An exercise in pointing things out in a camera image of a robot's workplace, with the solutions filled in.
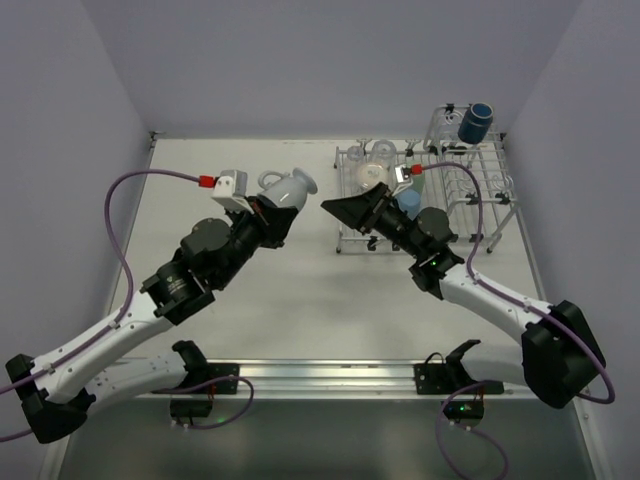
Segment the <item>light blue plastic cup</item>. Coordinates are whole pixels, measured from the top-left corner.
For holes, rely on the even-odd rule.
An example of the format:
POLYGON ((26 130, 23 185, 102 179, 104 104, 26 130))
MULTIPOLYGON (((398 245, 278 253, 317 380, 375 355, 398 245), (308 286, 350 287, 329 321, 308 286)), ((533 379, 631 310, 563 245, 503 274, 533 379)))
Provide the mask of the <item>light blue plastic cup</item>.
POLYGON ((413 220, 421 210, 421 195, 413 190, 406 189, 395 196, 399 209, 413 220))

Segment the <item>grey footed mug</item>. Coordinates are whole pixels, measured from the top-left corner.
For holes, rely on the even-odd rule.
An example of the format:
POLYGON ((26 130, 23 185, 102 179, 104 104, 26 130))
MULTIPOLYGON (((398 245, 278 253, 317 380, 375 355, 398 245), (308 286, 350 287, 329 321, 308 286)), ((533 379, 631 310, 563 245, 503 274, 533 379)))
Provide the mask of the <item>grey footed mug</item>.
POLYGON ((315 180, 301 168, 294 168, 291 173, 264 171, 257 182, 262 189, 258 196, 277 208, 301 211, 307 197, 318 192, 315 180))

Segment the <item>floral patterned mug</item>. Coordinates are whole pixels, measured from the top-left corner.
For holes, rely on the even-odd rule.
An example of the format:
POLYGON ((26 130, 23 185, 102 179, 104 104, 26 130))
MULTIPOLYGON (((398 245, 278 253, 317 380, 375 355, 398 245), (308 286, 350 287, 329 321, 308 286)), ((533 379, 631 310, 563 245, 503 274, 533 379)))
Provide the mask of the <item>floral patterned mug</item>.
POLYGON ((380 163, 369 162, 359 165, 354 174, 354 187, 360 192, 366 192, 379 183, 389 182, 389 170, 380 163))

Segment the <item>green plastic cup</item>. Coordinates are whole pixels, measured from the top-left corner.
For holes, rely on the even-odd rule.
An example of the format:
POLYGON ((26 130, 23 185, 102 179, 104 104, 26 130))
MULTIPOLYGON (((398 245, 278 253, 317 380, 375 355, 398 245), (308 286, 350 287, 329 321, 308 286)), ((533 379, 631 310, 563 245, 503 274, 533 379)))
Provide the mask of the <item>green plastic cup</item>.
POLYGON ((404 164, 400 167, 401 172, 401 182, 400 182, 400 191, 404 191, 406 189, 413 189, 417 191, 421 196, 424 192, 425 186, 425 175, 423 171, 423 165, 420 163, 416 164, 404 164))

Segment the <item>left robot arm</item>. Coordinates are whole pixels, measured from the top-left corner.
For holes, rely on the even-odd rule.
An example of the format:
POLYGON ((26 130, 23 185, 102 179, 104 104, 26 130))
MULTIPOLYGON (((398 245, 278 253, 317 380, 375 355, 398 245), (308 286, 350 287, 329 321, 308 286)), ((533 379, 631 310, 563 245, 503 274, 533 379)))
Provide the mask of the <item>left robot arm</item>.
POLYGON ((259 248, 282 247, 301 209, 258 195, 227 220, 199 221, 173 258, 128 293, 119 310, 48 354, 9 360, 6 370, 17 384, 30 434, 41 444, 52 443, 122 399, 206 382, 207 361, 192 341, 179 341, 164 355, 120 360, 213 303, 215 292, 224 290, 259 248))

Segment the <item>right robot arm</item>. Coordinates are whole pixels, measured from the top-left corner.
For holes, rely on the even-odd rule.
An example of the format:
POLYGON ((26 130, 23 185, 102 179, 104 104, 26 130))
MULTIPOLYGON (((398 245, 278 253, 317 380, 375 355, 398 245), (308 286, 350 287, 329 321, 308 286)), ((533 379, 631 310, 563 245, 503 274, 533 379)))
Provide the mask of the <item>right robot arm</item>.
POLYGON ((473 312, 515 341, 501 354, 473 361, 466 353, 477 352, 478 342, 461 345, 446 359, 455 378, 524 385, 561 409, 604 370, 606 360, 582 310, 567 300, 553 305, 519 294, 475 271, 450 249, 445 211, 426 207, 410 218, 383 183, 321 207, 345 226, 376 232, 409 254, 419 290, 473 312))

